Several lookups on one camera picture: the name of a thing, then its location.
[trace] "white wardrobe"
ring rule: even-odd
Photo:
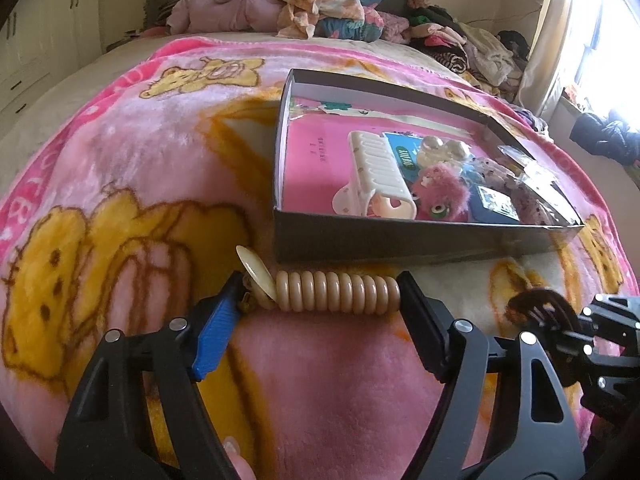
[[[98,0],[19,0],[0,29],[0,139],[44,92],[101,53]]]

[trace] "beige spiral cord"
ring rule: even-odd
[[[381,315],[400,308],[400,288],[392,277],[280,270],[274,281],[260,256],[242,246],[236,250],[248,273],[247,288],[267,310]]]

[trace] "open cardboard box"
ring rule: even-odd
[[[416,259],[422,262],[477,260],[542,253],[568,243],[583,227],[481,224],[368,218],[336,214],[331,198],[351,174],[348,130],[416,131],[414,126],[363,123],[362,117],[341,117],[340,127],[308,114],[290,115],[292,100],[300,105],[330,102],[355,110],[393,110],[407,117],[428,117],[420,127],[432,134],[466,132],[495,146],[508,145],[530,153],[493,118],[457,102],[413,89],[311,70],[291,70],[282,100],[276,138],[274,176],[275,254],[280,262],[346,262]]]

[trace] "white sheet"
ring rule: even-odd
[[[405,45],[378,40],[363,43],[351,40],[288,40],[272,34],[252,32],[222,32],[201,34],[227,41],[305,41],[368,52],[408,65],[419,66],[465,83],[459,76],[444,68],[429,56]],[[111,51],[78,72],[67,77],[46,92],[12,130],[0,140],[0,198],[7,192],[15,176],[22,171],[31,155],[51,137],[66,120],[88,100],[127,70],[151,56],[158,48],[180,36],[135,40]]]

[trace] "pink clothing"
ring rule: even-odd
[[[151,27],[140,33],[140,38],[157,38],[159,36],[170,36],[169,27]]]
[[[424,38],[424,46],[451,46],[450,41],[441,38],[440,36],[427,36]]]
[[[171,34],[276,32],[279,0],[180,0],[166,20]]]
[[[411,9],[419,9],[420,7],[429,5],[429,0],[407,0],[406,4]]]
[[[409,44],[409,20],[388,12],[378,13],[385,22],[385,28],[382,29],[382,39],[392,43]]]
[[[428,38],[429,36],[439,36],[449,44],[462,47],[466,39],[460,36],[455,30],[443,27],[437,23],[422,23],[411,28],[412,38]]]

